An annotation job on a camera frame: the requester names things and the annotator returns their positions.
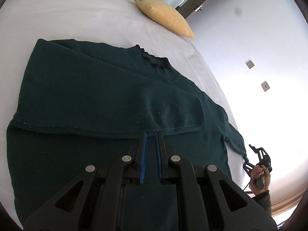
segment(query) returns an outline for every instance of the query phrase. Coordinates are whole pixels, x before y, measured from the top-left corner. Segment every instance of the mattress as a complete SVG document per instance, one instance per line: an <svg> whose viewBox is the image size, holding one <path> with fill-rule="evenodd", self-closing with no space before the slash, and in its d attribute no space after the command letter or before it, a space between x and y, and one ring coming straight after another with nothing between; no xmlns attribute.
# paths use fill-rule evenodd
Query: mattress
<svg viewBox="0 0 308 231"><path fill-rule="evenodd" d="M167 57L236 123L213 73L198 50L147 18L133 0L7 0L0 10L0 201L17 222L13 188L7 166L6 129L17 108L21 81L37 39L105 42L129 48L140 45L148 53ZM242 185L241 155L227 145L232 179Z"/></svg>

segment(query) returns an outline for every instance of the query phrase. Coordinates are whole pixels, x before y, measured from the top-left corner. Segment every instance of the wire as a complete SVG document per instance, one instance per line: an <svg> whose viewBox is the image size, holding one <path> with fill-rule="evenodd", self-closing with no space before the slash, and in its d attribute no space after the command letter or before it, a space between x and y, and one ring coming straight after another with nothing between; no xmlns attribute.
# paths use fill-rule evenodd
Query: wire
<svg viewBox="0 0 308 231"><path fill-rule="evenodd" d="M249 183L247 184L246 187L248 187L248 185L252 182L252 180L253 180L256 176L258 176L259 174L261 174L262 172L264 172L264 171L266 171L266 170L263 170L263 171L261 171L260 173L257 173L253 178L251 178L250 181L249 181Z"/></svg>

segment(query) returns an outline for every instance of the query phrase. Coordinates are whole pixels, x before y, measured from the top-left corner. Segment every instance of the hand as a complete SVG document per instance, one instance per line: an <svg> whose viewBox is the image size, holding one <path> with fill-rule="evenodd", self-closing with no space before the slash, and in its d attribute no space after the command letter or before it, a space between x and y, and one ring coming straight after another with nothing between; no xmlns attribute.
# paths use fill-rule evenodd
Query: hand
<svg viewBox="0 0 308 231"><path fill-rule="evenodd" d="M261 175L264 175L264 188L262 190L259 190L256 186L256 179L260 178ZM250 183L249 188L251 189L252 193L257 196L269 189L270 184L270 173L268 169L262 165L261 167L259 165L255 166L253 170L251 171L251 178L255 177Z"/></svg>

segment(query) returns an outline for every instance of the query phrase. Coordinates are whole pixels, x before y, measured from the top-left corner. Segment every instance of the gray sleeve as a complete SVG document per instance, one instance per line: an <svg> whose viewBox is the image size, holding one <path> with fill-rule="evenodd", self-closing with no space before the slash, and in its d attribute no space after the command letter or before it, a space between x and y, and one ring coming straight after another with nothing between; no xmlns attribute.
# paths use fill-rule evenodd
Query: gray sleeve
<svg viewBox="0 0 308 231"><path fill-rule="evenodd" d="M253 199L271 216L272 215L272 203L270 200L270 191L265 191Z"/></svg>

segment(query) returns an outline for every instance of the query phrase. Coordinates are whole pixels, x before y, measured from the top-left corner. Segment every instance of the sleeve cuff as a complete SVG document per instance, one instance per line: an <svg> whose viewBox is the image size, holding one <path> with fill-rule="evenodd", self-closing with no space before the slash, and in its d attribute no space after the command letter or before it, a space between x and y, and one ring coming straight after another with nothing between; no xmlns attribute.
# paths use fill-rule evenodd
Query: sleeve cuff
<svg viewBox="0 0 308 231"><path fill-rule="evenodd" d="M255 196L255 197L253 197L253 199L254 199L255 201L259 201L259 200L263 199L265 196L267 196L267 195L269 195L269 194L270 194L270 191L267 190L267 191L265 191L265 192L263 192L263 193L261 193L261 194Z"/></svg>

